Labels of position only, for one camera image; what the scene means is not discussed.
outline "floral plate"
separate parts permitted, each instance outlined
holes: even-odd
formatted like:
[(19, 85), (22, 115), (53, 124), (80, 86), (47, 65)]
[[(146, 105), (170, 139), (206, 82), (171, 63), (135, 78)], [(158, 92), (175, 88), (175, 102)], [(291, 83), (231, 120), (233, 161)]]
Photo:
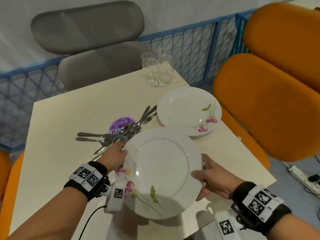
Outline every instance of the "floral plate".
[(176, 128), (153, 128), (125, 145), (128, 155), (115, 180), (126, 182), (124, 203), (136, 214), (166, 219), (194, 203), (202, 183), (190, 173), (201, 170), (201, 153), (182, 134)]
[(172, 89), (159, 101), (157, 112), (165, 126), (178, 127), (188, 136), (212, 131), (221, 120), (221, 106), (216, 98), (200, 88)]

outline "chair backrest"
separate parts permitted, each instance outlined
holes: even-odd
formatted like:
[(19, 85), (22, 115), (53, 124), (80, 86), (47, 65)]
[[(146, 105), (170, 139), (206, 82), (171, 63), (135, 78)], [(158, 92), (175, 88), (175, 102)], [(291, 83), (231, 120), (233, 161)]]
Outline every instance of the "chair backrest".
[(75, 90), (142, 69), (144, 52), (149, 49), (138, 41), (82, 52), (63, 59), (57, 76), (65, 89)]
[(19, 179), (21, 174), (24, 153), (22, 153), (12, 166), (8, 184), (4, 193), (2, 207), (0, 210), (0, 240), (5, 240), (10, 232), (12, 214), (16, 201)]
[(59, 55), (133, 40), (143, 30), (143, 13), (131, 1), (45, 12), (31, 22), (31, 31), (38, 44)]
[(230, 57), (213, 92), (274, 158), (292, 162), (320, 151), (320, 94), (268, 62)]
[(256, 56), (320, 93), (320, 12), (288, 3), (258, 9), (243, 41)]
[(11, 170), (11, 162), (9, 153), (0, 150), (0, 202), (3, 199), (3, 195), (6, 190), (8, 177)]

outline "blue metal railing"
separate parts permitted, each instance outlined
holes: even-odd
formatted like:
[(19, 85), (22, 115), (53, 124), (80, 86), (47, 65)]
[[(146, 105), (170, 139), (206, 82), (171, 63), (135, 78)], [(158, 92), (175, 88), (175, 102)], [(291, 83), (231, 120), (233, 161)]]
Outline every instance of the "blue metal railing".
[[(165, 47), (175, 70), (190, 84), (213, 81), (231, 54), (245, 52), (242, 32), (254, 10), (166, 30), (136, 40), (151, 52)], [(57, 77), (57, 57), (27, 68), (0, 73), (0, 148), (17, 151), (27, 139), (33, 103), (65, 92)]]

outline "floor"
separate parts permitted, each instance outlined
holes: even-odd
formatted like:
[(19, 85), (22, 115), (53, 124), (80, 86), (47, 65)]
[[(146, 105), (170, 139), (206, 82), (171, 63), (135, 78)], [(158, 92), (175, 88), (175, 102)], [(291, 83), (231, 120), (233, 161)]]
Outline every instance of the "floor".
[[(212, 94), (212, 84), (203, 84), (199, 88)], [(317, 217), (320, 199), (304, 190), (303, 185), (289, 174), (285, 163), (273, 157), (269, 158), (271, 164), (270, 173), (277, 180), (277, 182), (269, 186), (270, 190), (285, 201), (285, 204), (293, 211), (294, 215), (320, 230), (320, 221)], [(309, 176), (320, 174), (320, 162), (315, 157), (287, 164), (289, 166), (296, 165)]]

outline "hand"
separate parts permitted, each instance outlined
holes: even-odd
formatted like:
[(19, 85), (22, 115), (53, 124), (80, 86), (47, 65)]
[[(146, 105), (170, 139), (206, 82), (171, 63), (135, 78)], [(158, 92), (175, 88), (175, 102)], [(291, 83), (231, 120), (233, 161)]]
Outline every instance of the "hand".
[(114, 143), (112, 146), (106, 149), (97, 162), (105, 165), (108, 173), (118, 169), (118, 167), (125, 162), (126, 155), (128, 154), (128, 151), (122, 150), (124, 146), (125, 143), (121, 141)]
[(192, 171), (191, 176), (195, 179), (206, 181), (196, 201), (214, 192), (225, 199), (232, 199), (234, 190), (244, 180), (230, 173), (224, 167), (213, 161), (207, 154), (201, 154), (204, 163), (204, 170)]

